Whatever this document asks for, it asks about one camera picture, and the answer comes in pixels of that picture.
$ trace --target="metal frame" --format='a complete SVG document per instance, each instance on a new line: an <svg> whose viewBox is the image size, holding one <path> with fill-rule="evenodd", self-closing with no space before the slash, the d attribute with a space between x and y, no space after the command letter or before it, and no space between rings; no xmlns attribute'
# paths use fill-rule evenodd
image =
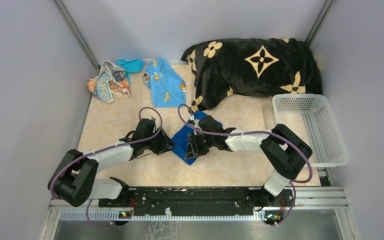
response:
<svg viewBox="0 0 384 240"><path fill-rule="evenodd" d="M97 61L97 58L95 57L94 53L89 47L85 37L80 32L79 27L77 26L76 22L73 20L73 17L70 15L70 12L67 9L64 2L62 0L52 0L52 1L55 3L55 6L58 8L59 12L61 13L62 17L67 23L68 28L70 28L71 32L73 33L75 39L78 42L78 45L83 50L87 59L89 59L90 64L92 64L92 66L95 68L96 71L99 71L100 65Z"/></svg>
<svg viewBox="0 0 384 240"><path fill-rule="evenodd" d="M315 20L310 32L308 33L307 38L305 39L305 42L310 45L314 39L314 36L316 35L317 31L320 28L320 25L322 24L323 20L326 17L326 14L328 13L331 6L334 4L336 0L326 0L324 2L323 7L321 8L320 13L317 16L317 19Z"/></svg>
<svg viewBox="0 0 384 240"><path fill-rule="evenodd" d="M72 16L70 15L67 7L65 6L63 0L52 0L56 7L59 9L62 17L66 21L68 27L72 31L74 37L76 38L79 46L82 48L83 52L85 53L86 57L92 64L92 66L95 68L95 70L98 72L100 65L98 64L98 61L93 54L91 48L89 47L85 37L82 35L79 27L77 26L76 22L73 20ZM307 44L311 44L317 31L319 30L323 20L325 19L326 14L328 13L329 9L333 5L333 3L336 0L326 0L322 9L320 10L320 13L314 22L305 42ZM86 120L87 112L84 115L83 123ZM78 141L77 146L80 141L81 133L83 130L83 125L79 129L78 134ZM312 186L312 187L305 187L305 186L299 186L296 188L296 203L295 208L293 211L300 211L300 210L334 210L338 228L341 232L342 238L344 240L358 240L360 239L360 236L358 234L358 230L356 228L355 221L352 217L347 197L345 195L344 189L340 186L333 186L333 182L331 179L331 174L328 168L324 169L318 169L319 176L321 178L327 178L328 183L331 186ZM99 212L108 212L113 210L119 210L119 211L128 211L128 208L101 208L98 206L98 200L94 200L91 203L90 210L91 212L99 213ZM45 222L43 225L42 232L40 234L41 240L53 240L57 231L57 226L60 221L60 218L64 212L67 211L73 211L75 210L82 210L84 211L86 209L86 204L83 204L79 207L72 207L67 202L63 200L51 200L47 215L45 218ZM278 210L277 207L265 207L264 211L276 211ZM250 217L248 219L245 219L245 221L255 221L258 220L259 215ZM180 218L178 216L172 216L170 214L166 214L164 216L161 216L160 218L156 216L140 216L136 217L133 216L133 221L155 221L155 220L164 220L164 221L179 221ZM213 217L194 217L193 219L199 220L199 221L214 221L215 219Z"/></svg>
<svg viewBox="0 0 384 240"><path fill-rule="evenodd" d="M93 94L90 93L88 100L87 100L87 105L85 106L85 110L83 112L83 117L81 118L81 124L80 124L80 127L79 127L78 132L77 132L77 138L76 138L75 144L74 144L75 149L79 148L80 139L82 138L83 128L85 127L86 118L88 117L89 107L91 106L92 98L93 98Z"/></svg>
<svg viewBox="0 0 384 240"><path fill-rule="evenodd" d="M250 187L249 189L260 189L261 187ZM109 207L102 208L98 206L99 201L93 200L90 205L90 212L95 214L105 214L111 211L129 211L128 207ZM57 231L58 222L62 214L74 211L85 211L87 204L79 207L72 207L64 200L53 199L50 202L46 215L44 227L40 236L41 240L53 240ZM264 207L264 211L277 211L278 207ZM296 202L293 211L311 211L311 210L335 210L338 228L344 240L360 239L354 220L351 216L348 201L344 189L340 186L298 186L296 187ZM260 221L260 213L254 213L254 216L172 216L170 212L160 216L133 216L130 221ZM79 217L72 217L73 221L78 221ZM107 218L101 218L102 221L109 221Z"/></svg>

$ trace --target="patterned cloth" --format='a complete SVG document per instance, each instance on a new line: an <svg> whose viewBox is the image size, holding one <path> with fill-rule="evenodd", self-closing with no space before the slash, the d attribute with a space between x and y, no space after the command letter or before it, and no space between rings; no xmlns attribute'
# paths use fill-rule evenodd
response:
<svg viewBox="0 0 384 240"><path fill-rule="evenodd" d="M145 63L142 59L135 59L135 60L130 60L127 61L126 59L120 58L115 63L125 70L125 77L128 80L128 83L131 85L132 83L130 82L130 74L134 73L139 73L144 69Z"/></svg>
<svg viewBox="0 0 384 240"><path fill-rule="evenodd" d="M310 47L294 38L206 41L186 49L181 60L195 74L194 111L215 108L232 94L322 94Z"/></svg>
<svg viewBox="0 0 384 240"><path fill-rule="evenodd" d="M98 76L89 79L86 86L95 98L106 103L114 101L113 94L124 97L132 95L125 69L110 61L103 61Z"/></svg>
<svg viewBox="0 0 384 240"><path fill-rule="evenodd" d="M185 81L164 58L157 57L145 68L143 80L151 88L154 107L178 107L186 103Z"/></svg>

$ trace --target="floral pattern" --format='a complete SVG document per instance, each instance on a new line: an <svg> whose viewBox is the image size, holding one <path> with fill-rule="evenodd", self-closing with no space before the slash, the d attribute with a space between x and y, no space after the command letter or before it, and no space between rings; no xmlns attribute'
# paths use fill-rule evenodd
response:
<svg viewBox="0 0 384 240"><path fill-rule="evenodd" d="M186 56L187 64L192 70L197 71L197 65L195 64L195 50L189 55Z"/></svg>
<svg viewBox="0 0 384 240"><path fill-rule="evenodd" d="M295 81L293 81L293 84L281 86L280 88L287 92L290 92L291 94L305 94L306 86L300 86L300 83L301 83L301 74L300 74L300 71L297 71L295 74Z"/></svg>
<svg viewBox="0 0 384 240"><path fill-rule="evenodd" d="M223 46L223 43L212 41L208 44L208 47L204 50L204 57L207 57L210 59L216 55L216 50L219 50Z"/></svg>
<svg viewBox="0 0 384 240"><path fill-rule="evenodd" d="M203 101L203 98L203 96L199 96L195 100L193 100L190 109L192 109L192 111L194 112L198 111L198 105Z"/></svg>
<svg viewBox="0 0 384 240"><path fill-rule="evenodd" d="M229 87L229 91L227 91L227 96L229 97L232 94L233 94L233 89L232 87Z"/></svg>
<svg viewBox="0 0 384 240"><path fill-rule="evenodd" d="M252 65L255 73L257 73L257 77L260 78L264 70L266 70L270 65L278 62L279 59L272 56L264 47L264 45L262 45L256 53L245 58L245 61Z"/></svg>

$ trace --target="cartoon print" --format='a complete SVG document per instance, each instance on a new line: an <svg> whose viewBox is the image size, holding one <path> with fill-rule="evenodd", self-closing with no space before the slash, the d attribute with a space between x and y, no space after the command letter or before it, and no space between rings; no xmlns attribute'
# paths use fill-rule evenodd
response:
<svg viewBox="0 0 384 240"><path fill-rule="evenodd" d="M89 89L89 91L91 91L92 93L95 91L95 88L97 87L97 76L92 78L92 79L89 79L89 81L87 82L87 89Z"/></svg>
<svg viewBox="0 0 384 240"><path fill-rule="evenodd" d="M145 84L150 83L150 75L146 72L143 74L143 81L145 82Z"/></svg>
<svg viewBox="0 0 384 240"><path fill-rule="evenodd" d="M167 102L170 99L170 94L169 92L166 92L162 95L162 98L164 99L164 102Z"/></svg>
<svg viewBox="0 0 384 240"><path fill-rule="evenodd" d="M185 94L186 93L186 85L184 85L183 83L180 84L180 89L181 91Z"/></svg>
<svg viewBox="0 0 384 240"><path fill-rule="evenodd" d="M117 94L120 96L124 96L125 94L129 96L131 95L130 85L127 78L119 82L109 81L108 84L109 84L109 89L113 94Z"/></svg>

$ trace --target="purple cable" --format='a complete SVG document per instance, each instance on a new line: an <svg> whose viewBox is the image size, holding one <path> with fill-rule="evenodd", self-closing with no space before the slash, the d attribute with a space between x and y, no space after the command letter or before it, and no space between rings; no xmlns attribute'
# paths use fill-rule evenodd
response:
<svg viewBox="0 0 384 240"><path fill-rule="evenodd" d="M284 221L288 218L289 214L291 214L292 212L292 209L294 208L295 206L295 199L297 199L297 190L295 189L295 186L294 184L292 184L292 182L289 183L291 186L292 186L292 192L293 192L293 196L292 196L292 204L290 205L290 208L289 210L287 211L287 213L285 214L285 216L283 217L282 220L280 220L280 222L276 224L272 224L270 225L271 227L279 227L281 224L284 223Z"/></svg>
<svg viewBox="0 0 384 240"><path fill-rule="evenodd" d="M299 183L299 184L305 184L305 183L310 182L310 180L313 178L313 169L311 168L311 164L309 162L309 159L306 157L306 155L297 146L295 146L295 144L293 144L291 141L289 141L288 139L284 138L283 136L281 136L279 134L276 134L276 133L273 133L271 131L247 131L247 132L244 132L244 133L241 133L241 132L238 132L238 133L220 133L220 132L204 131L204 130L201 130L199 128L194 127L193 125L189 124L187 121L185 121L183 119L183 117L182 117L182 115L180 113L181 106L185 106L190 113L192 112L191 108L188 105L182 103L182 104L180 104L177 107L178 117L180 118L180 120L187 127L193 129L194 131L197 131L198 133L214 135L214 136L228 136L228 137L248 135L248 134L267 134L267 135L270 135L270 136L273 136L273 137L275 137L277 139L282 140L283 142L285 142L286 144L291 146L301 156L301 158L304 159L305 163L308 166L308 172L309 172L308 179L306 179L306 180L294 180L293 182L294 183Z"/></svg>
<svg viewBox="0 0 384 240"><path fill-rule="evenodd" d="M199 133L202 133L202 134L208 134L208 135L215 135L215 136L241 136L242 133L219 133L219 132L210 132L210 131L204 131L204 130L201 130L199 128L196 128L194 126L192 126L191 124L189 124L187 121L185 121L180 113L180 108L181 106L185 106L187 108L187 110L189 111L189 113L193 113L192 109L186 105L186 104L180 104L179 107L177 108L177 114L180 118L180 120L189 128L193 129L194 131L197 131ZM273 133L271 131L247 131L247 132L244 132L243 133L244 135L248 135L248 134L268 134L270 136L273 136L275 138L278 138L280 140L282 140L283 142L285 142L286 144L288 144L289 146L291 146L300 156L301 158L304 159L305 163L307 164L308 166L308 179L306 180L292 180L289 184L292 186L292 192L293 192L293 196L292 196L292 205L290 206L289 210L287 211L287 213L285 214L285 216L283 217L283 219L281 221L279 221L276 224L272 224L270 226L272 227L279 227L281 224L284 223L284 221L288 218L288 216L291 214L291 211L292 209L294 208L294 205L295 205L295 200L297 198L297 191L295 189L295 186L293 183L300 183L300 184L305 184L305 183L308 183L312 178L313 178L313 169L311 168L311 164L310 164L310 161L309 159L305 156L305 154L295 145L293 144L291 141L289 141L288 139L276 134L276 133Z"/></svg>
<svg viewBox="0 0 384 240"><path fill-rule="evenodd" d="M91 203L92 203L92 199L89 201L89 203L87 204L87 207L86 207L86 219L87 219L87 222L90 225L92 225L92 227L97 228L97 229L105 230L105 229L111 229L111 228L116 226L115 224L110 224L109 226L98 226L98 225L94 224L92 222L92 220L89 218L89 208L91 207Z"/></svg>
<svg viewBox="0 0 384 240"><path fill-rule="evenodd" d="M163 117L161 117L161 114L155 110L154 108L152 107L149 107L149 106L145 106L145 107L142 107L140 110L139 110L139 119L142 119L141 117L141 113L143 110L145 109L150 109L152 111L154 111L158 117L159 117L159 121L160 121L160 127L157 129L157 131L150 137L146 137L146 138L143 138L143 139L139 139L139 140L136 140L136 141L130 141L130 142L124 142L124 143L120 143L120 144L114 144L114 145L111 145L111 146L107 146L107 147L104 147L102 149L99 149L95 152L90 152L90 153L87 153L87 154L83 154L81 156L79 156L78 158L74 159L72 162L70 162L69 164L67 164L65 167L63 167L59 172L58 174L56 174L56 176L53 178L52 182L50 183L50 187L49 187L49 191L50 191L50 194L51 196L54 198L54 199L61 199L59 196L57 196L54 192L54 187L55 187L55 183L57 182L57 179L67 171L67 169L69 169L71 166L73 166L74 164L78 163L80 160L86 158L86 157L90 157L90 156L93 156L95 154L100 154L102 152L105 152L105 151L108 151L110 149L114 149L114 148L118 148L118 147L122 147L122 146L126 146L126 145L131 145L131 144L137 144L137 143L141 143L141 142L144 142L144 141L148 141L150 139L153 139L155 138L161 131L161 127L163 126Z"/></svg>

